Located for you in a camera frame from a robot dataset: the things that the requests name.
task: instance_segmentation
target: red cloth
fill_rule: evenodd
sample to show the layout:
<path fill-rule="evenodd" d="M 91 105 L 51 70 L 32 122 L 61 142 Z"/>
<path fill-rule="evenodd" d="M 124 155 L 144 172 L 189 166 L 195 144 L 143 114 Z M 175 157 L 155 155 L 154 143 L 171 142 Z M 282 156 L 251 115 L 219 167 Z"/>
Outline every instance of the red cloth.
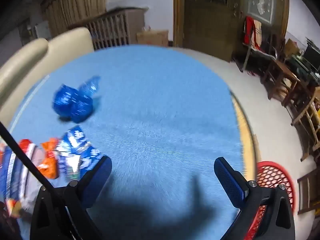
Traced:
<path fill-rule="evenodd" d="M 254 25 L 254 20 L 247 16 L 245 18 L 245 34 L 244 34 L 244 44 L 246 45 L 250 45 L 251 44 L 251 35 L 252 32 L 254 34 L 254 45 L 257 49 L 260 50 L 260 46 L 257 44 L 257 40 L 256 40 L 256 26 Z"/>

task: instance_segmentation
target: wooden door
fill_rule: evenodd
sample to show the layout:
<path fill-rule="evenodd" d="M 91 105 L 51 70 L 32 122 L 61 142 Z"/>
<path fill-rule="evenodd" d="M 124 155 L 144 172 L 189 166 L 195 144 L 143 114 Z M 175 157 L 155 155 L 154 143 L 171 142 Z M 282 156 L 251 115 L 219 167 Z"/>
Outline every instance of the wooden door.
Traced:
<path fill-rule="evenodd" d="M 183 47 L 231 60 L 240 0 L 185 0 Z"/>
<path fill-rule="evenodd" d="M 285 36 L 289 16 L 289 0 L 241 0 L 240 4 L 240 12 L 242 13 L 239 14 L 238 38 L 233 51 L 236 56 L 241 55 L 242 57 L 247 53 L 247 47 L 242 43 L 246 16 L 261 22 L 264 41 L 272 33 Z"/>

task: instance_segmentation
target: curtain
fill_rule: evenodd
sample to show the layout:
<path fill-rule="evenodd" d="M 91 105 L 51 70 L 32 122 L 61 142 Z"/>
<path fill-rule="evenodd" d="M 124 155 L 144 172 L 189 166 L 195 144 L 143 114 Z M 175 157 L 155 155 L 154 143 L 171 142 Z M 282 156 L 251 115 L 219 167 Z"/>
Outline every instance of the curtain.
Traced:
<path fill-rule="evenodd" d="M 55 37 L 81 20 L 104 13 L 106 0 L 44 0 L 41 8 Z"/>

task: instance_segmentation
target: blue gripper pad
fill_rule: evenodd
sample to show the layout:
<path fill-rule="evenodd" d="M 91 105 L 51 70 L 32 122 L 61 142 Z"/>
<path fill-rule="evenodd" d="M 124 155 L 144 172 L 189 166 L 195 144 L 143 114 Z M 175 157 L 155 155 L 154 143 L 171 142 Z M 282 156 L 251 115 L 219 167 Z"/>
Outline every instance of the blue gripper pad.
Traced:
<path fill-rule="evenodd" d="M 112 161 L 103 156 L 97 165 L 79 181 L 80 201 L 83 208 L 92 207 L 112 171 Z"/>
<path fill-rule="evenodd" d="M 223 157 L 214 161 L 214 173 L 233 206 L 241 209 L 249 191 L 245 178 L 241 173 L 235 171 Z"/>

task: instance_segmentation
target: cardboard box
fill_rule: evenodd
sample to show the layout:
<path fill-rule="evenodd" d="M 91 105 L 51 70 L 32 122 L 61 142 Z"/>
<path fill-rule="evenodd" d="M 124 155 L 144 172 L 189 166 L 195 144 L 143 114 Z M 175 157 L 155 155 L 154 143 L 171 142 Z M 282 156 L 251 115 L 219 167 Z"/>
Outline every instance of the cardboard box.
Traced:
<path fill-rule="evenodd" d="M 137 33 L 138 44 L 168 47 L 168 30 L 147 30 Z"/>
<path fill-rule="evenodd" d="M 299 48 L 297 46 L 297 43 L 292 41 L 291 39 L 288 39 L 286 45 L 284 46 L 284 54 L 286 57 L 291 56 L 292 54 L 295 55 L 299 52 Z"/>

